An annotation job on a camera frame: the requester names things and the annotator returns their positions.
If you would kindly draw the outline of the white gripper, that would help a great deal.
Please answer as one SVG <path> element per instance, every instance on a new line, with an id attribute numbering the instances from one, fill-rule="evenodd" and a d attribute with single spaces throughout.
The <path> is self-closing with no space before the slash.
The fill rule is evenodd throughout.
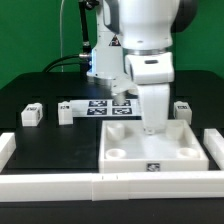
<path id="1" fill-rule="evenodd" d="M 163 131 L 168 119 L 170 83 L 174 81 L 172 54 L 127 55 L 125 71 L 137 88 L 144 131 Z"/>

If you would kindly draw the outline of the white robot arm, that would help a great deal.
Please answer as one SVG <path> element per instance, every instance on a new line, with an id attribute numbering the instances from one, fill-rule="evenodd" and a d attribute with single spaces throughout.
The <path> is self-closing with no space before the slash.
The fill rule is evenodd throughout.
<path id="1" fill-rule="evenodd" d="M 114 99 L 136 94 L 143 129 L 165 129 L 170 83 L 174 80 L 172 35 L 196 16 L 198 0 L 98 0 L 97 44 L 91 52 L 90 80 L 111 85 Z"/>

